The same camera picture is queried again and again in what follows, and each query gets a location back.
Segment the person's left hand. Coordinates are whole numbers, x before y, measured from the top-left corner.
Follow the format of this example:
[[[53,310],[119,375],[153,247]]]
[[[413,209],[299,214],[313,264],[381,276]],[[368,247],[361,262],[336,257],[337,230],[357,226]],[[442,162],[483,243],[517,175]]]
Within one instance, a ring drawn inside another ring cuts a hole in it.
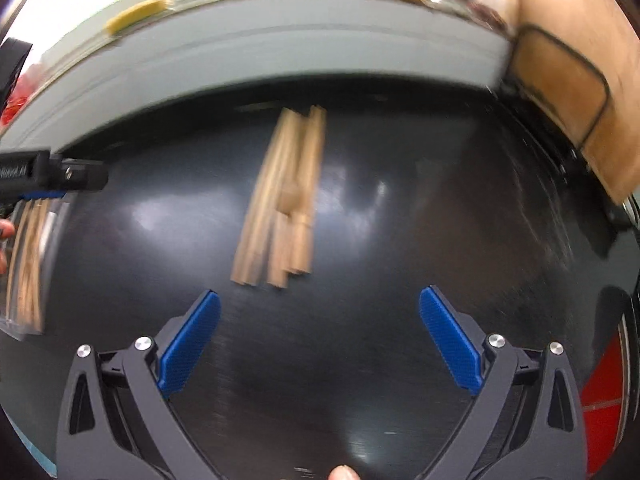
[[[8,257],[6,256],[6,241],[16,234],[14,224],[10,220],[0,220],[0,274],[5,274],[8,270]]]

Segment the person's right hand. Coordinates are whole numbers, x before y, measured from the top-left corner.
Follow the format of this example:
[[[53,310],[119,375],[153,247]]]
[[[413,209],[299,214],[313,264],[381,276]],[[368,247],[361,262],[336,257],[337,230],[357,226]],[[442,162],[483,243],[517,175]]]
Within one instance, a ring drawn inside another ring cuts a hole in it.
[[[331,470],[328,480],[360,480],[360,475],[348,465],[338,465]]]

